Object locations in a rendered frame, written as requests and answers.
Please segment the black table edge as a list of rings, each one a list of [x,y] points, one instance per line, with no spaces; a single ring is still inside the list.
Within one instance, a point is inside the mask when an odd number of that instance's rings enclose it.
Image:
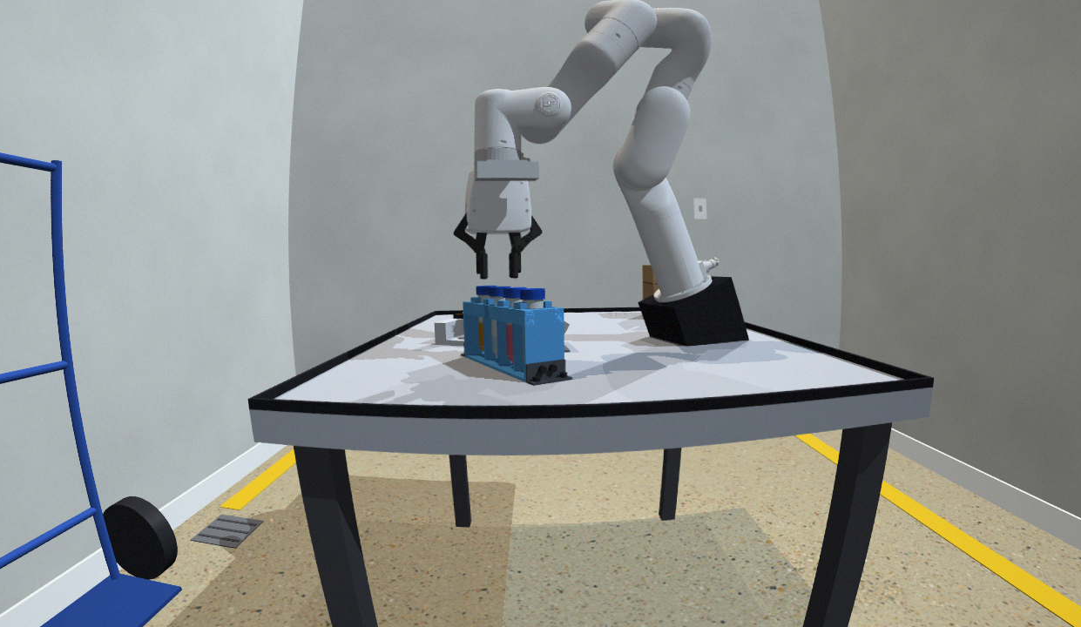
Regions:
[[[258,395],[248,398],[249,409],[254,410],[281,410],[281,412],[326,414],[326,415],[360,415],[381,417],[406,417],[406,418],[579,418],[579,417],[601,417],[620,415],[652,415],[678,412],[691,412],[691,410],[713,410],[724,408],[752,408],[763,405],[780,404],[780,402],[816,401],[824,398],[841,398],[857,395],[889,393],[897,390],[911,390],[919,388],[932,388],[934,378],[926,374],[909,372],[900,366],[889,365],[888,362],[879,362],[863,357],[859,353],[842,352],[835,347],[816,344],[816,342],[788,336],[780,332],[768,329],[766,326],[756,326],[747,324],[748,329],[761,334],[768,334],[778,339],[792,342],[792,344],[816,350],[816,352],[831,353],[842,360],[857,362],[862,366],[869,366],[878,372],[893,374],[902,378],[900,381],[864,382],[864,384],[836,386],[836,388],[809,388],[800,390],[780,390],[780,392],[750,393],[750,395],[728,395],[704,398],[679,398],[678,400],[664,401],[633,401],[633,402],[593,402],[592,404],[565,404],[565,405],[520,405],[520,406],[454,406],[454,405],[406,405],[406,404],[377,404],[377,402],[332,402],[332,401],[297,401],[279,400],[279,395],[286,393],[301,386],[302,382],[312,381],[318,374],[326,372],[333,366],[341,365],[342,362],[350,360],[357,353],[368,352],[370,347],[375,347],[384,341],[388,341],[406,329],[415,326],[433,316],[440,314],[463,314],[457,311],[432,311],[426,314],[409,324],[398,326],[392,332],[388,332],[375,339],[368,341],[359,347],[350,349],[349,352],[338,353],[332,360],[322,362],[318,366],[297,374],[292,381],[279,382],[273,388],[264,390]],[[915,378],[915,381],[913,381]]]

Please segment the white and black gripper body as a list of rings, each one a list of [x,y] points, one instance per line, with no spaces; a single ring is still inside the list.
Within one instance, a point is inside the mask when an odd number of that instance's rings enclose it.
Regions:
[[[473,181],[467,183],[467,232],[528,232],[531,206],[528,181]],[[464,214],[464,215],[465,215]]]

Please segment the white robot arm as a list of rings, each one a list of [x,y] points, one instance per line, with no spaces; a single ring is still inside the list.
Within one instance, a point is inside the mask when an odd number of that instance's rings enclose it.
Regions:
[[[553,141],[639,46],[672,48],[637,104],[613,175],[659,286],[655,301],[694,296],[710,286],[708,274],[720,262],[697,262],[666,176],[690,124],[688,97],[710,57],[710,24],[695,10],[611,0],[592,5],[584,25],[587,34],[548,86],[489,89],[476,97],[473,181],[539,179],[537,162],[521,154],[521,134],[535,144]]]

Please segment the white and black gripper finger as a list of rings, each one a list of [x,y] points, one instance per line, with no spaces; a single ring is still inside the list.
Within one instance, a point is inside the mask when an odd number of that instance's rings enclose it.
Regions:
[[[488,280],[488,253],[484,249],[485,241],[488,241],[488,232],[476,232],[476,239],[473,239],[471,235],[465,232],[467,225],[467,214],[465,214],[461,219],[459,226],[454,230],[454,237],[459,238],[468,246],[471,246],[473,253],[476,253],[476,274],[480,274],[480,279]]]
[[[540,229],[532,215],[530,231],[525,235],[525,237],[521,238],[520,232],[509,232],[510,245],[512,246],[511,253],[509,254],[510,278],[517,279],[517,274],[521,274],[521,253],[524,248],[530,244],[530,241],[539,237],[540,234],[543,234],[543,229]]]

